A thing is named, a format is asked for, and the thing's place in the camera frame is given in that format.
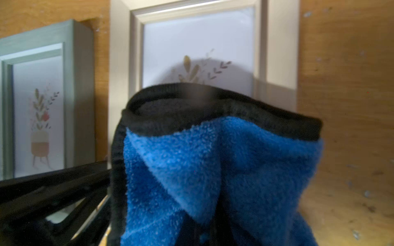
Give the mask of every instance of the blue towel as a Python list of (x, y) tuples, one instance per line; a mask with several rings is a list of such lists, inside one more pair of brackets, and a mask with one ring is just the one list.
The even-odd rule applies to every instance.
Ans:
[[(308, 128), (311, 119), (283, 114), (279, 109), (272, 111), (251, 99), (215, 89), (216, 97), (210, 99), (215, 105), (204, 104), (199, 109), (215, 108), (218, 101), (223, 108), (229, 99), (233, 106), (234, 103), (241, 106), (220, 114), (215, 109), (213, 117), (204, 113), (199, 118), (193, 106), (188, 112), (192, 116), (187, 116), (184, 110), (178, 110), (174, 116), (158, 110), (156, 105), (153, 108), (161, 113), (156, 112), (153, 117), (146, 111), (147, 130), (141, 130), (141, 122), (135, 118), (143, 114), (138, 108), (148, 101), (179, 97), (173, 95), (179, 86), (183, 85), (174, 85), (171, 90), (156, 88), (155, 93), (161, 93), (159, 97), (142, 92), (131, 100), (128, 112), (123, 114), (120, 124), (123, 134), (118, 139), (123, 142), (118, 145), (123, 147), (127, 213), (122, 215), (126, 220), (120, 245), (174, 246), (186, 218), (208, 228), (218, 205), (228, 215), (232, 237), (239, 246), (317, 245), (309, 226), (297, 212), (299, 198), (315, 173), (323, 147), (316, 136), (296, 137), (295, 132), (300, 127)], [(226, 94), (224, 101), (223, 96), (218, 96), (221, 93)], [(240, 107), (249, 113), (240, 114)], [(252, 117), (253, 110), (268, 111), (278, 119), (267, 123), (269, 116), (261, 113), (261, 118)], [(134, 118), (124, 119), (130, 112), (134, 112)], [(198, 124), (193, 120), (190, 126), (186, 119), (177, 126), (179, 129), (184, 125), (184, 129), (168, 130), (172, 127), (166, 123), (169, 115), (171, 119), (183, 115), (199, 120)], [(292, 120), (300, 123), (298, 127), (289, 123)], [(152, 121), (161, 123), (152, 128), (149, 127)], [(315, 122), (320, 131), (320, 121)], [(209, 237), (201, 233), (200, 238), (204, 242)]]

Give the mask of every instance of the leaf illustration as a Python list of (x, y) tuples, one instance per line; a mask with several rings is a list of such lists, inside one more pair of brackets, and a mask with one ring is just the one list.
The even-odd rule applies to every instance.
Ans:
[(186, 83), (187, 82), (186, 79), (181, 74), (178, 75), (178, 78), (179, 78), (179, 81), (182, 82), (182, 83)]
[(190, 57), (188, 57), (187, 55), (185, 55), (185, 57), (183, 58), (183, 66), (185, 67), (185, 70), (187, 72), (190, 71)]
[(44, 100), (44, 96), (41, 95), (41, 96), (40, 96), (40, 100), (38, 100), (38, 105), (41, 105), (41, 103), (43, 102), (43, 100)]
[(192, 80), (194, 78), (194, 76), (196, 76), (199, 69), (200, 69), (200, 66), (198, 64), (194, 66), (194, 68), (190, 74), (190, 80)]
[(223, 63), (223, 62), (220, 63), (220, 68), (221, 68), (221, 69), (225, 69), (225, 68), (227, 68), (227, 67), (228, 67), (228, 66), (224, 66), (224, 63)]

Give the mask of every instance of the picture frame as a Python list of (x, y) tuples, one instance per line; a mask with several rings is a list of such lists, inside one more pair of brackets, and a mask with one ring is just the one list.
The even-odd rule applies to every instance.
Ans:
[(144, 25), (253, 7), (253, 98), (296, 110), (299, 0), (111, 0), (108, 140), (142, 88)]
[[(16, 72), (17, 67), (37, 62), (45, 66), (45, 64), (54, 63), (51, 59), (60, 64), (61, 71), (59, 73), (46, 71), (44, 67), (41, 74), (53, 74), (60, 77), (59, 81), (62, 81), (62, 85), (58, 86), (63, 93), (54, 92), (53, 95), (45, 95), (44, 97), (42, 88), (35, 89), (35, 92), (31, 93), (34, 101), (32, 104), (37, 109), (37, 117), (34, 118), (33, 115), (35, 121), (33, 121), (31, 131), (32, 153), (26, 153), (26, 155), (32, 155), (33, 166), (39, 162), (38, 157), (40, 159), (43, 157), (41, 162), (47, 163), (50, 167), (49, 143), (46, 147), (45, 160), (45, 153), (33, 153), (34, 148), (39, 148), (33, 144), (33, 138), (39, 139), (37, 141), (42, 144), (43, 139), (48, 139), (51, 136), (50, 130), (48, 130), (51, 126), (48, 124), (51, 120), (55, 121), (56, 119), (54, 115), (54, 118), (49, 120), (48, 111), (51, 110), (49, 105), (55, 99), (60, 98), (61, 103), (59, 103), (57, 114), (61, 116), (58, 118), (61, 118), (60, 125), (63, 127), (58, 127), (59, 130), (53, 132), (60, 132), (60, 135), (63, 136), (60, 141), (64, 146), (58, 147), (58, 149), (63, 149), (63, 157), (59, 157), (59, 160), (64, 164), (61, 168), (95, 161), (93, 31), (75, 20), (68, 20), (0, 39), (0, 95), (2, 98), (0, 101), (0, 116), (2, 117), (0, 122), (0, 145), (2, 147), (0, 180), (16, 177), (15, 164), (16, 158), (18, 158), (16, 155), (19, 154), (16, 154), (18, 147), (15, 143), (18, 141), (18, 133), (14, 132), (14, 124), (17, 124), (18, 120), (16, 119), (17, 109), (14, 108), (16, 99), (13, 97), (17, 93), (15, 89), (15, 82), (19, 76)], [(44, 131), (45, 128), (49, 133), (43, 136), (37, 133)]]

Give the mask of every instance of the black hem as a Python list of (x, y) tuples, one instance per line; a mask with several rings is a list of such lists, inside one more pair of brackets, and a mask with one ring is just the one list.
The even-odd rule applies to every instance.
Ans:
[[(199, 99), (209, 102), (209, 105), (160, 116), (136, 113), (146, 102), (158, 99), (189, 99), (188, 91), (207, 92), (209, 98)], [(130, 99), (122, 112), (125, 126), (142, 136), (169, 135), (225, 116), (247, 120), (282, 137), (305, 141), (318, 140), (322, 128), (320, 119), (285, 111), (236, 92), (191, 83), (164, 84), (143, 89)]]
[(126, 229), (127, 215), (127, 181), (126, 167), (123, 158), (126, 127), (119, 122), (111, 146), (111, 231), (107, 238), (107, 246), (119, 246), (121, 236)]

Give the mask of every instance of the wooden surface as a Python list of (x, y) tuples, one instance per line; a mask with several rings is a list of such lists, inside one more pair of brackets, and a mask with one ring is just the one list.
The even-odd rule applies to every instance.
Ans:
[[(300, 210), (320, 246), (394, 244), (393, 13), (393, 0), (301, 1), (298, 111), (323, 119), (325, 152)], [(0, 1), (0, 37), (70, 18), (95, 30), (98, 160), (107, 151), (108, 15), (108, 0)]]

